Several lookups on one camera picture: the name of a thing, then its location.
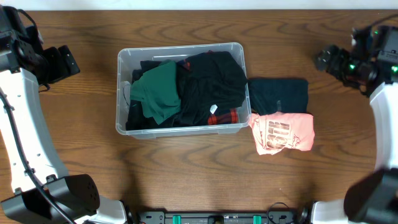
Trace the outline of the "dark green garment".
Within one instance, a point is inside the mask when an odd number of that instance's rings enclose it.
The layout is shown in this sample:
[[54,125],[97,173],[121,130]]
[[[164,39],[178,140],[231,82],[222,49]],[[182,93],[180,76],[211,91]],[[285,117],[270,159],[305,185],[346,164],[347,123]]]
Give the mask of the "dark green garment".
[[181,109],[177,64],[172,60],[144,60],[140,66],[130,87],[130,99],[141,104],[145,118],[162,124]]

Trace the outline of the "pink printed t-shirt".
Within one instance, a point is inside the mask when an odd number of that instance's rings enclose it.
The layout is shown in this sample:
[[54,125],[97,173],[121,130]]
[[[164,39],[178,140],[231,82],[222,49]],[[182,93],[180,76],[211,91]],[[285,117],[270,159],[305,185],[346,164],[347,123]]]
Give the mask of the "pink printed t-shirt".
[[274,155],[283,149],[309,151],[315,138],[313,116],[306,113],[253,113],[249,126],[260,155]]

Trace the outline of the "clear plastic storage container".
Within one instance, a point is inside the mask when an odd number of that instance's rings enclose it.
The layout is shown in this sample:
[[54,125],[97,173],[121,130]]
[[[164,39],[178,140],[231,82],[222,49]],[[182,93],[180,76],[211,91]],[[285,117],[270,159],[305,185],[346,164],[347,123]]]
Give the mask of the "clear plastic storage container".
[[129,112],[129,87],[132,81],[132,71],[140,69],[140,62],[143,60],[179,61],[189,56],[208,51],[229,52],[237,64],[246,69],[243,46],[237,42],[203,44],[203,45],[183,45],[171,47],[145,47],[122,49],[118,54],[117,72],[117,100],[116,100],[116,131],[124,136],[131,136],[136,139],[155,139],[169,136],[184,136],[196,134],[229,134],[237,133],[240,129],[248,126],[251,117],[251,104],[249,91],[245,91],[245,100],[242,106],[236,109],[238,122],[235,124],[219,124],[211,126],[190,126],[182,128],[158,128],[158,129],[139,129],[128,131],[126,121]]

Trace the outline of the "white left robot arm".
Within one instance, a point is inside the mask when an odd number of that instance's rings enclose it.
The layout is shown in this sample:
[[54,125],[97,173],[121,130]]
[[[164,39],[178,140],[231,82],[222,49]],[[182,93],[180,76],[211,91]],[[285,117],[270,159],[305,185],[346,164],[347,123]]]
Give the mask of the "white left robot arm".
[[70,175],[49,134],[39,94],[80,72],[67,46],[44,49],[25,11],[1,7],[1,136],[13,196],[1,202],[19,223],[128,223],[122,201],[102,197],[87,174]]

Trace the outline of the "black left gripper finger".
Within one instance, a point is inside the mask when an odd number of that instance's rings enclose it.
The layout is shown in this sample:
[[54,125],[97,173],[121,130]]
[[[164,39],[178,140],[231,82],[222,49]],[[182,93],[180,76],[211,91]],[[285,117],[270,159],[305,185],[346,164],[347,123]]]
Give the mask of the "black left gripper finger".
[[70,77],[72,75],[76,75],[76,74],[80,73],[80,68],[77,65],[77,62],[76,62],[72,52],[68,48],[68,46],[63,45],[63,46],[59,47],[58,50],[60,52],[60,55],[62,56],[65,66],[66,66],[67,76]]
[[63,80],[70,74],[70,69],[68,67],[65,58],[69,53],[69,48],[67,46],[61,46],[59,48],[50,47],[44,50],[44,57],[48,62],[48,82],[56,83]]

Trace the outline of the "black garment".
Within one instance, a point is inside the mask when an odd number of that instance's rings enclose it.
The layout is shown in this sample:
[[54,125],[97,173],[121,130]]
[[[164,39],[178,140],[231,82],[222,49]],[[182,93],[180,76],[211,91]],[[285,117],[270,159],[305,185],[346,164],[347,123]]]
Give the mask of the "black garment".
[[[136,79],[137,74],[138,70],[134,70],[132,72],[132,82]],[[164,121],[162,124],[157,124],[153,118],[145,118],[142,113],[141,104],[138,101],[132,101],[130,99],[129,114],[126,121],[127,130],[158,128],[165,123],[166,121]]]

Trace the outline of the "dark navy shirt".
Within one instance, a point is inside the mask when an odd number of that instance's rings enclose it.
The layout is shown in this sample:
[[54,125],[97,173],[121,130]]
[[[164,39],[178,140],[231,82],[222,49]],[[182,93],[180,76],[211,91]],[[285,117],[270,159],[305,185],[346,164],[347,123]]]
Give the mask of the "dark navy shirt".
[[252,111],[259,115],[307,113],[308,81],[300,78],[253,78],[248,80]]

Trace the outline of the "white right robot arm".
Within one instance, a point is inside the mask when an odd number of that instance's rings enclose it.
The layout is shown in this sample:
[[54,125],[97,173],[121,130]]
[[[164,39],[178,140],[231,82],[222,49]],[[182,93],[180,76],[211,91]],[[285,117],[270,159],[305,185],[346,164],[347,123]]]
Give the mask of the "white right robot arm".
[[369,98],[376,125],[374,171],[343,199],[315,202],[309,223],[397,223],[397,28],[372,24],[355,29],[352,50],[322,50],[315,66]]

